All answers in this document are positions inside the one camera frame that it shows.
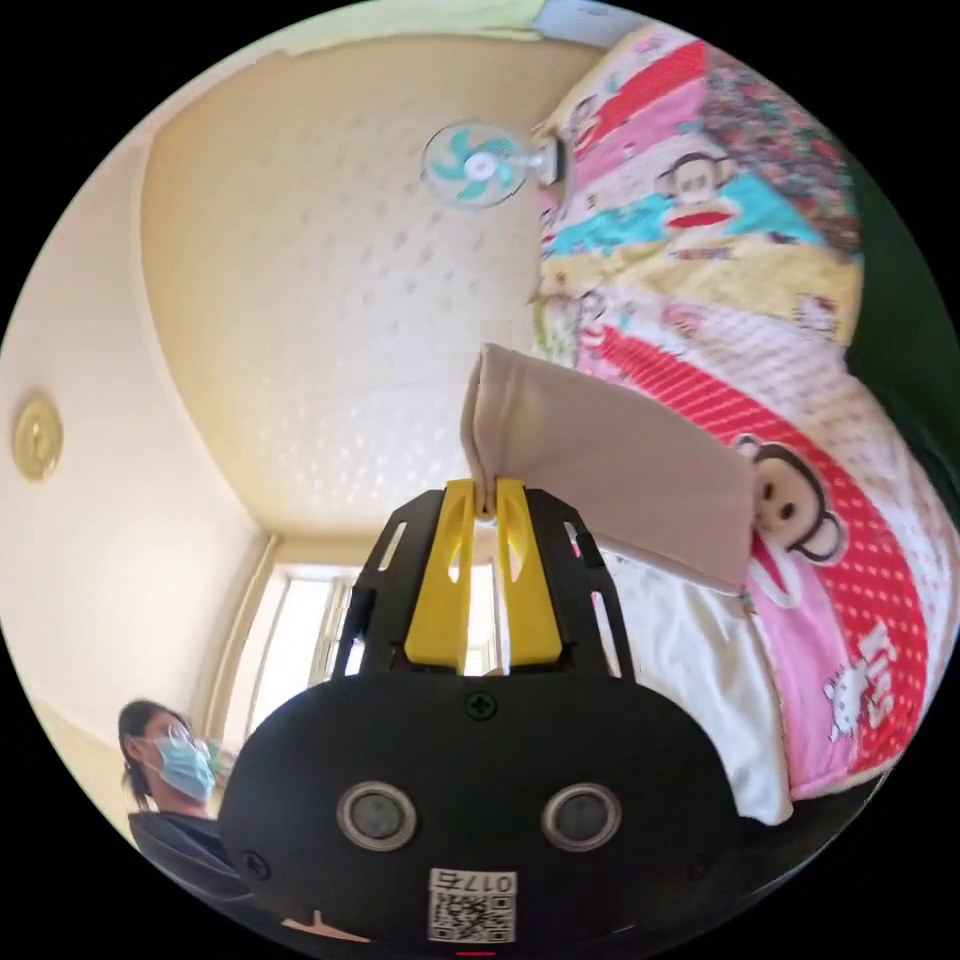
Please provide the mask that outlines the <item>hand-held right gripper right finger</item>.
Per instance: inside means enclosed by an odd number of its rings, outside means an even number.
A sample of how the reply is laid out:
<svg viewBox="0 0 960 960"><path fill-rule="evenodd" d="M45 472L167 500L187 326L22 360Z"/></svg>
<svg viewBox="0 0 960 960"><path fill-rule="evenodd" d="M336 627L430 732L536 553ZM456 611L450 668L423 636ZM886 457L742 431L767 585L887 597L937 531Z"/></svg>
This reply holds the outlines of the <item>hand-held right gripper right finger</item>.
<svg viewBox="0 0 960 960"><path fill-rule="evenodd" d="M553 666L562 641L523 483L496 483L495 520L509 664Z"/></svg>

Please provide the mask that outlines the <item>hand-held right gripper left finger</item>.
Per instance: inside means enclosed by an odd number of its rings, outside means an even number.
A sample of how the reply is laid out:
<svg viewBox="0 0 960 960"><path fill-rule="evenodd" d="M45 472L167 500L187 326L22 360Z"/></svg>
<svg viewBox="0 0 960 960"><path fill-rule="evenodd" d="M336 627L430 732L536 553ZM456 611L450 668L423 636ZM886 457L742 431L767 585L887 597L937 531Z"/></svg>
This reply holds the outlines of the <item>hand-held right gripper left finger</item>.
<svg viewBox="0 0 960 960"><path fill-rule="evenodd" d="M476 497L469 479L449 482L404 653L415 666L463 666L468 649Z"/></svg>

